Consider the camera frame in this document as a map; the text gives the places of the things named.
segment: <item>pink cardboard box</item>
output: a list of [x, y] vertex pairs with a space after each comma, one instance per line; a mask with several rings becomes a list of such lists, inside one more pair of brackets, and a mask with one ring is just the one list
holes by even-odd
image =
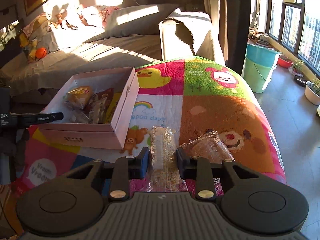
[[[111, 123], [68, 123], [72, 113], [63, 97], [73, 88], [86, 85], [91, 86], [96, 92], [108, 88], [114, 88], [115, 93], [122, 92]], [[133, 67], [73, 75], [43, 111], [43, 113], [63, 112], [63, 120], [42, 124], [39, 128], [44, 136], [53, 143], [123, 149], [138, 91], [139, 82]]]

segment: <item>white pot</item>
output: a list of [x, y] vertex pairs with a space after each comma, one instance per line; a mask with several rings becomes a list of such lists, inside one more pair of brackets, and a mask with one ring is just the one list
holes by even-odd
[[308, 98], [311, 103], [313, 103], [316, 106], [320, 105], [320, 96], [314, 93], [309, 86], [306, 86], [306, 90], [304, 91], [304, 94], [306, 95], [306, 98]]

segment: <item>bucket handle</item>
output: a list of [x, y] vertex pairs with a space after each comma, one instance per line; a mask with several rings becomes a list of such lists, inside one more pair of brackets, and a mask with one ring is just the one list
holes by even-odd
[[270, 80], [266, 80], [266, 79], [261, 75], [260, 71], [257, 69], [257, 66], [256, 66], [255, 64], [254, 64], [254, 66], [255, 66], [256, 70], [258, 71], [259, 75], [263, 78], [264, 81], [267, 81], [267, 82], [270, 82], [270, 81], [271, 81], [271, 78], [270, 78]]

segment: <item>plastic snack bag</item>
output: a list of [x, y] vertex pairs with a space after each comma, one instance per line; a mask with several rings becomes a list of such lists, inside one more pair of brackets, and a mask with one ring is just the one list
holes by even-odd
[[89, 100], [84, 112], [89, 116], [89, 123], [103, 123], [106, 111], [113, 98], [113, 88], [96, 93]]
[[89, 123], [89, 118], [81, 109], [73, 109], [70, 122], [71, 123]]
[[115, 93], [113, 95], [113, 99], [111, 101], [111, 104], [110, 104], [108, 110], [106, 111], [106, 118], [105, 118], [104, 123], [111, 123], [112, 118], [113, 118], [113, 114], [116, 111], [116, 108], [117, 108], [118, 102], [120, 100], [121, 94], [122, 93]]
[[151, 191], [187, 191], [185, 181], [180, 178], [175, 151], [171, 129], [154, 126], [151, 130]]
[[72, 108], [83, 109], [92, 97], [93, 91], [90, 86], [82, 86], [71, 90], [64, 96], [65, 103]]
[[[190, 143], [184, 143], [180, 147], [183, 148], [188, 156], [204, 157], [207, 158], [210, 163], [222, 163], [225, 159], [234, 160], [232, 154], [220, 140], [218, 133], [215, 131], [201, 135], [196, 140]], [[214, 184], [216, 194], [218, 196], [223, 195], [220, 179], [214, 179]], [[193, 192], [195, 190], [194, 181], [188, 180], [187, 185], [190, 191]]]

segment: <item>green bucket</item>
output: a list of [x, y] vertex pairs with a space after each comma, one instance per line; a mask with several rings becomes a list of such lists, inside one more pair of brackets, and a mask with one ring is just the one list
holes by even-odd
[[271, 75], [277, 65], [265, 67], [245, 57], [243, 78], [255, 93], [262, 93], [271, 81]]

